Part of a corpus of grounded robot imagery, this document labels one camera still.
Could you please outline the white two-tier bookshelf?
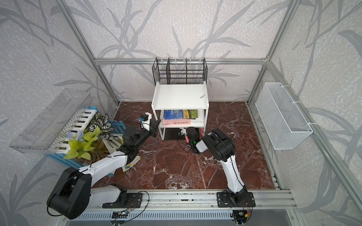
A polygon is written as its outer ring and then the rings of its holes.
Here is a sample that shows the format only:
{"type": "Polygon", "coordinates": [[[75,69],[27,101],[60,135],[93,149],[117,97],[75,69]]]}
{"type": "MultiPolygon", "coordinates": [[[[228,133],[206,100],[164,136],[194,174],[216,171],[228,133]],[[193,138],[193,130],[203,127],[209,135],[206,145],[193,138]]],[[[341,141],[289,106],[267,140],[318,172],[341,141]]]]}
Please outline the white two-tier bookshelf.
{"type": "Polygon", "coordinates": [[[160,84],[156,83],[151,108],[156,120],[163,120],[165,110],[202,110],[204,120],[190,126],[203,128],[206,132],[206,123],[209,112],[209,99],[206,82],[203,84],[160,84]]]}

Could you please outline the pink fluffy cloth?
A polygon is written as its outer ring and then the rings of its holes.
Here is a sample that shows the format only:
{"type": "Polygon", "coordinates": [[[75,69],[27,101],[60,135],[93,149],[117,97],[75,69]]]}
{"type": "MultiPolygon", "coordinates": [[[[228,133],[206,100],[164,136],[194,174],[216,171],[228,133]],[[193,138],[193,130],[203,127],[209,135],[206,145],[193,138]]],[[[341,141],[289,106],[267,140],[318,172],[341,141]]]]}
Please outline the pink fluffy cloth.
{"type": "Polygon", "coordinates": [[[200,133],[200,140],[202,139],[202,137],[204,136],[204,129],[203,128],[199,128],[199,133],[200,133]]]}

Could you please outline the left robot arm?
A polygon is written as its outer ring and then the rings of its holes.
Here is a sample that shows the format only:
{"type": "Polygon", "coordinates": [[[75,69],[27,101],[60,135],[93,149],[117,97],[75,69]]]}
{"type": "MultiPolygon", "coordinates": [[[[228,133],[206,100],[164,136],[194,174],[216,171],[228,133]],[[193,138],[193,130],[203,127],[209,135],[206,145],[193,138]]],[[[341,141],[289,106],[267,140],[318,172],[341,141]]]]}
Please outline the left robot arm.
{"type": "Polygon", "coordinates": [[[149,137],[157,137],[160,122],[142,121],[140,130],[128,127],[122,136],[123,144],[115,152],[89,166],[64,170],[47,200],[47,210],[53,209],[59,216],[75,219],[94,206],[135,208],[136,203],[127,196],[125,188],[117,185],[93,188],[93,185],[112,171],[128,170],[139,161],[140,147],[149,137]]]}

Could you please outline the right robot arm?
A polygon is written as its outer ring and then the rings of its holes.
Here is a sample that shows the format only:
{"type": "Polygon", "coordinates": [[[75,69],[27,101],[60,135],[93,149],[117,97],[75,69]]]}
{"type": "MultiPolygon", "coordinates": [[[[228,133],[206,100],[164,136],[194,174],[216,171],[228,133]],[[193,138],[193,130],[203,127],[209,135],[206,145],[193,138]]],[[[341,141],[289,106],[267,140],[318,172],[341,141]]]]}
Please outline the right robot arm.
{"type": "Polygon", "coordinates": [[[195,127],[186,129],[186,137],[194,153],[199,154],[208,150],[222,166],[228,189],[217,193],[218,207],[255,207],[254,195],[247,190],[238,171],[235,144],[232,139],[220,129],[214,129],[201,136],[199,129],[195,127]]]}

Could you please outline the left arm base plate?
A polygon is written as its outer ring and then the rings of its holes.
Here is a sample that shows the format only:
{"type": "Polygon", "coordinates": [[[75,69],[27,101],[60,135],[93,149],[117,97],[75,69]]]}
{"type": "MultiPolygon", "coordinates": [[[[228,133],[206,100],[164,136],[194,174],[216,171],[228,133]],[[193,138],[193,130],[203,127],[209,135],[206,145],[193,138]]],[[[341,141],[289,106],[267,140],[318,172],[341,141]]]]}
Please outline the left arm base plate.
{"type": "Polygon", "coordinates": [[[115,202],[109,202],[102,205],[104,209],[129,208],[138,209],[142,202],[142,193],[121,193],[115,202]]]}

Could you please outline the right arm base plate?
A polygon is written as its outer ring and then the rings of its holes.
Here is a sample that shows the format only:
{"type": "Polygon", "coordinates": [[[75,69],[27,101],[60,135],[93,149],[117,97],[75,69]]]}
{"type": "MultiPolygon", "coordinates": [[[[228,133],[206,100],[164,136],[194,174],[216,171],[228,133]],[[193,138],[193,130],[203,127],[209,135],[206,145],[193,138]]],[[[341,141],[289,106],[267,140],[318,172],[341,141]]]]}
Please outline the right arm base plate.
{"type": "Polygon", "coordinates": [[[219,208],[227,207],[256,207],[254,194],[248,192],[246,195],[237,196],[228,191],[217,192],[217,206],[219,208]]]}

